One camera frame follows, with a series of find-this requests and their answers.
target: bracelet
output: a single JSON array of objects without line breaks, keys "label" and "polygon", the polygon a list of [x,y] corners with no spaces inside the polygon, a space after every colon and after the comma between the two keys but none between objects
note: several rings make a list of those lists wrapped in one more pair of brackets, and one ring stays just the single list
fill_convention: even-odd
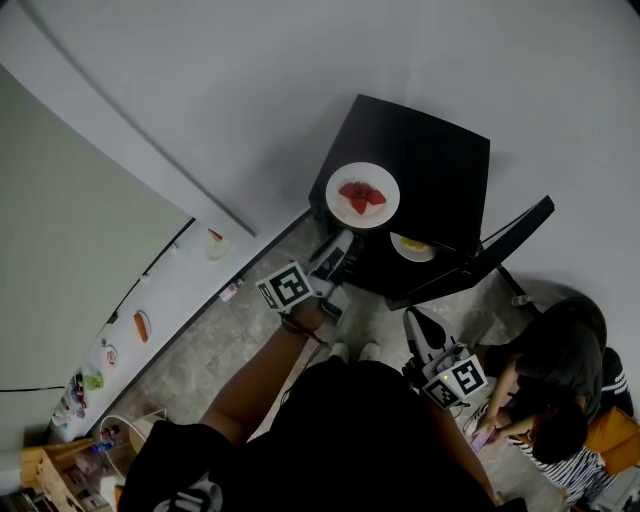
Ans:
[{"label": "bracelet", "polygon": [[289,331],[292,334],[303,334],[305,336],[309,336],[309,332],[302,325],[300,325],[296,320],[294,320],[291,315],[281,315],[282,318],[282,327],[286,331]]},{"label": "bracelet", "polygon": [[303,336],[307,336],[308,338],[313,338],[318,343],[320,343],[320,345],[326,345],[326,343],[318,338],[313,331],[307,329],[290,314],[280,313],[280,318],[282,319],[282,327],[284,327],[286,331],[289,331],[292,334],[302,334]]}]

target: black table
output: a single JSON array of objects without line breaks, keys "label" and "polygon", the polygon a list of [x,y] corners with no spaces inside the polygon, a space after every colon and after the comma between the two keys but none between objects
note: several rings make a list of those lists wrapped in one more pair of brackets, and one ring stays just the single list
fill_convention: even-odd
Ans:
[{"label": "black table", "polygon": [[488,139],[417,110],[358,96],[309,199],[324,201],[331,175],[351,162],[386,169],[400,206],[385,229],[475,256],[489,171]]},{"label": "black table", "polygon": [[[359,95],[311,189],[313,214],[325,236],[345,227],[329,211],[325,189],[333,173],[352,162],[386,169],[400,188],[400,205],[382,226],[347,226],[356,237],[346,280],[386,297],[396,309],[469,288],[511,254],[551,214],[553,203],[543,200],[518,219],[510,236],[480,255],[489,148],[488,139],[442,119]],[[440,250],[429,262],[409,261],[397,253],[389,232]]]}]

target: black hair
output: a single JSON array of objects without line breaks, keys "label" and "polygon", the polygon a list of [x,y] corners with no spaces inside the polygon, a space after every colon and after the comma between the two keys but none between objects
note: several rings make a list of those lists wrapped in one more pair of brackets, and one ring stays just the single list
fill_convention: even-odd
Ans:
[{"label": "black hair", "polygon": [[575,402],[565,403],[538,428],[533,456],[544,464],[568,459],[587,440],[588,426],[582,408]]}]

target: red fruit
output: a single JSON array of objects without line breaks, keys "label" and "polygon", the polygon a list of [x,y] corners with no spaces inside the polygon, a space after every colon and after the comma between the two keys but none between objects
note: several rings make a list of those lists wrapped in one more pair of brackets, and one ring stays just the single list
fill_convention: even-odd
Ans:
[{"label": "red fruit", "polygon": [[371,186],[366,183],[356,183],[356,196],[364,197],[365,199],[369,197],[371,193]]},{"label": "red fruit", "polygon": [[338,193],[341,196],[346,197],[347,199],[351,199],[355,191],[356,191],[355,183],[346,183],[340,187],[340,190],[338,190]]},{"label": "red fruit", "polygon": [[371,204],[384,204],[387,202],[387,199],[382,195],[382,192],[379,190],[372,190],[371,194],[369,194],[368,201]]},{"label": "red fruit", "polygon": [[360,215],[364,213],[367,209],[367,198],[366,197],[352,197],[351,198],[351,206],[353,209],[357,211]]}]

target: shoe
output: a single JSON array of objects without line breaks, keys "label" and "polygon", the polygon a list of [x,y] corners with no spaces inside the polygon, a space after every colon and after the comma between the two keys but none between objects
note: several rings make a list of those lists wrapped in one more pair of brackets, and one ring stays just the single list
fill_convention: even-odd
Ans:
[{"label": "shoe", "polygon": [[478,428],[478,422],[484,416],[484,414],[487,412],[488,408],[489,408],[489,397],[485,398],[482,401],[482,403],[480,404],[480,407],[478,407],[476,409],[476,412],[474,412],[471,415],[471,418],[469,418],[465,422],[464,428],[462,429],[463,432],[464,432],[464,435],[466,435],[466,436],[473,435],[473,433],[476,431],[476,428]]},{"label": "shoe", "polygon": [[358,361],[380,361],[380,345],[374,341],[367,343],[360,351]]},{"label": "shoe", "polygon": [[349,362],[349,346],[341,341],[336,341],[331,347],[331,354],[329,357],[336,356],[342,359],[345,363]]}]

